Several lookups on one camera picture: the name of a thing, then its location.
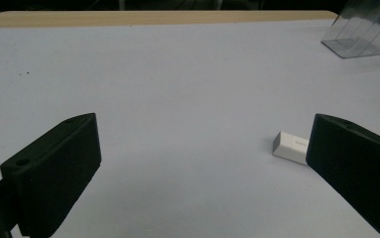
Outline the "clear plastic box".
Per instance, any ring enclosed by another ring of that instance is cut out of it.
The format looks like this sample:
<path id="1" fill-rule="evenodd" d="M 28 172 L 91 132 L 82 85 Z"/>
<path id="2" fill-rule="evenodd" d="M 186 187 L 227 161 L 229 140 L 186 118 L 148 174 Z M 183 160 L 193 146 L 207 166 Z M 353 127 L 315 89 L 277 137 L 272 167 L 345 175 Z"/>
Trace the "clear plastic box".
<path id="1" fill-rule="evenodd" d="M 380 0 L 348 0 L 320 42 L 342 59 L 380 56 Z"/>

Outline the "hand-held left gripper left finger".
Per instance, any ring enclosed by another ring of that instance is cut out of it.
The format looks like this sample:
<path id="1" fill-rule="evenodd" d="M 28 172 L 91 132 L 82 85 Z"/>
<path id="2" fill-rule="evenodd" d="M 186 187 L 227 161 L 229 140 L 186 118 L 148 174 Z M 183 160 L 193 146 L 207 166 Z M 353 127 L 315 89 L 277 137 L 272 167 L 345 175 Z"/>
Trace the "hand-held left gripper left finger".
<path id="1" fill-rule="evenodd" d="M 4 162 L 0 171 L 19 201 L 21 234 L 54 235 L 100 164 L 94 113 L 62 121 Z"/>

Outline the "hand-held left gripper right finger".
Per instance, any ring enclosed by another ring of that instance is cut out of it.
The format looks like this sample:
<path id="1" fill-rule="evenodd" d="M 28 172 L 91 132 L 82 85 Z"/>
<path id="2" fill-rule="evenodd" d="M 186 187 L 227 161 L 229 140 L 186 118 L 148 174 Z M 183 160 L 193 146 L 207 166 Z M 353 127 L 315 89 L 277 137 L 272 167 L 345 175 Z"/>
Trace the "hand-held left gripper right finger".
<path id="1" fill-rule="evenodd" d="M 315 116 L 307 164 L 380 233 L 380 136 L 347 120 Z"/>

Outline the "small white rectangular block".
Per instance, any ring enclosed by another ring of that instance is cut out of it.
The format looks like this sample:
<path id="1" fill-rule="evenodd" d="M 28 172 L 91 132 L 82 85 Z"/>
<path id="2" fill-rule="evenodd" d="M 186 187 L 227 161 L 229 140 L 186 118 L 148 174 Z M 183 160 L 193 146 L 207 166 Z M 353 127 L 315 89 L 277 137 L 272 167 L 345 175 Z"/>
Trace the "small white rectangular block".
<path id="1" fill-rule="evenodd" d="M 306 165 L 306 155 L 309 146 L 307 139 L 280 131 L 273 142 L 274 156 Z"/>

